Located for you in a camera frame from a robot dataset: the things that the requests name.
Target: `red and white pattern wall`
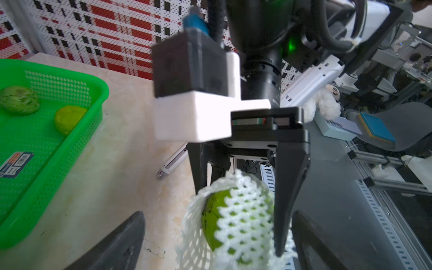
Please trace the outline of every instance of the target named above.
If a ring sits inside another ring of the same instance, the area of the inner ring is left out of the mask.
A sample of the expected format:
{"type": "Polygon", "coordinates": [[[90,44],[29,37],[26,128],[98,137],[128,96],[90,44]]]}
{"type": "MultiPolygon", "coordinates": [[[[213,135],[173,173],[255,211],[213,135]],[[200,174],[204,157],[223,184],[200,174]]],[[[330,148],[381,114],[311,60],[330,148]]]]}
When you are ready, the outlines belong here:
{"type": "MultiPolygon", "coordinates": [[[[151,46],[181,30],[192,5],[207,19],[207,0],[24,0],[24,5],[47,53],[146,79],[152,79],[151,46]]],[[[19,59],[29,50],[7,22],[0,9],[0,58],[19,59]]],[[[227,24],[223,41],[236,51],[227,24]]],[[[285,63],[282,90],[299,75],[285,63]]]]}

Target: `white plush toy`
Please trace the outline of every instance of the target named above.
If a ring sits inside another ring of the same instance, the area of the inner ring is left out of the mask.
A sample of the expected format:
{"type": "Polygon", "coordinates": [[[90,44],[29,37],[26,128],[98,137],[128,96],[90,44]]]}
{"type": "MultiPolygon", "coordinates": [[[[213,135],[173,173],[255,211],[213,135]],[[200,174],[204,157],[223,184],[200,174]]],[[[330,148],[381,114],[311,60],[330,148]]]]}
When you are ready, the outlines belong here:
{"type": "Polygon", "coordinates": [[[318,92],[302,106],[305,123],[314,119],[317,107],[320,109],[321,115],[327,120],[333,120],[338,117],[340,115],[340,104],[337,103],[339,98],[339,90],[330,84],[318,90],[318,92]]]}

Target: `gray chair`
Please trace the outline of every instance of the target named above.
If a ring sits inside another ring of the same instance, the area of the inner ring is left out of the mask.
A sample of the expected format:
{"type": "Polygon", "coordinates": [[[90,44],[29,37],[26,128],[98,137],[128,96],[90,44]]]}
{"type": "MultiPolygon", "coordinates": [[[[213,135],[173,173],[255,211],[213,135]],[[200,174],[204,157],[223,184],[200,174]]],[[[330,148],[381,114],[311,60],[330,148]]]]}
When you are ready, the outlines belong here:
{"type": "Polygon", "coordinates": [[[396,143],[367,136],[366,130],[359,122],[358,114],[358,111],[351,109],[344,113],[344,117],[356,122],[362,131],[363,136],[358,137],[366,143],[388,151],[404,151],[432,132],[432,108],[419,102],[400,104],[389,110],[372,114],[384,122],[396,143]]]}

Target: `green plastic basket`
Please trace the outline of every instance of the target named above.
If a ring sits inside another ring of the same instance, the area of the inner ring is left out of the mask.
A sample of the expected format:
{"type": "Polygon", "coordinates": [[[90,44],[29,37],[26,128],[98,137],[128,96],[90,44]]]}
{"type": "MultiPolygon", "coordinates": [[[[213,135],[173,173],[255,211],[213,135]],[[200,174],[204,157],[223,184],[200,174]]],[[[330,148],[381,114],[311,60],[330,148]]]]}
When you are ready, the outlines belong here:
{"type": "Polygon", "coordinates": [[[15,152],[34,156],[15,178],[0,178],[0,248],[9,248],[34,228],[102,120],[107,84],[92,75],[21,60],[0,60],[0,89],[32,88],[40,109],[27,116],[0,108],[0,165],[15,152]],[[69,136],[54,125],[58,109],[88,111],[69,136]]]}

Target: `blue sponge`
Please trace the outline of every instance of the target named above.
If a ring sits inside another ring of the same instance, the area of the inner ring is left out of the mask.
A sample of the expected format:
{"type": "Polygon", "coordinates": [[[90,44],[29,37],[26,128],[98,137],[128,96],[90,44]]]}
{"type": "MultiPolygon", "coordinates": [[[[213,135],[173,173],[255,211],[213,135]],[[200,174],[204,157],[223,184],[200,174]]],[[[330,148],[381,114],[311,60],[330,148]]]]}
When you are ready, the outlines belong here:
{"type": "Polygon", "coordinates": [[[372,136],[384,140],[388,140],[393,143],[396,142],[395,138],[393,137],[393,135],[390,133],[390,131],[387,129],[387,127],[384,125],[384,122],[380,118],[369,114],[365,114],[363,112],[360,113],[360,116],[363,118],[372,136]]]}

